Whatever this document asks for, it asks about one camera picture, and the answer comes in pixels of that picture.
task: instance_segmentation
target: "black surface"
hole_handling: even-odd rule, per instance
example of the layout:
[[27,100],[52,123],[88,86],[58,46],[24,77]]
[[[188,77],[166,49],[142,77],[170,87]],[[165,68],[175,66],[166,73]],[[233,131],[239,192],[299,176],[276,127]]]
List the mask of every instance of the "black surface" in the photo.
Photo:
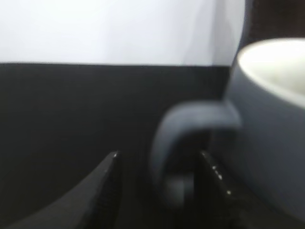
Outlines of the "black surface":
[[[102,219],[103,223],[113,224],[118,211],[117,202],[120,200],[107,195],[107,192],[111,189],[114,195],[121,195],[120,187],[116,185],[120,183],[120,176],[116,176],[113,181],[113,175],[120,173],[115,154],[116,152],[109,153],[88,176],[62,197],[5,229],[86,229],[90,222],[87,216],[105,210],[109,213],[106,220]],[[105,201],[111,202],[111,206],[108,204],[97,211],[95,206]],[[9,222],[2,222],[0,228],[7,223]]]
[[121,150],[116,228],[171,228],[145,173],[153,134],[174,104],[221,98],[228,74],[228,67],[1,64],[0,217],[20,219],[52,203]]

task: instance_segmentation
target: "gray mug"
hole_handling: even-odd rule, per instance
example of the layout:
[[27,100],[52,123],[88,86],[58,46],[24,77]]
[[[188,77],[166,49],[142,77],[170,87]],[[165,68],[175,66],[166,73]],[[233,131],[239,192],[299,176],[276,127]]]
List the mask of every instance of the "gray mug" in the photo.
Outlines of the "gray mug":
[[171,109],[152,144],[150,172],[161,195],[183,204],[192,179],[171,179],[168,159],[184,138],[212,131],[208,152],[261,200],[305,220],[305,39],[244,47],[224,100]]

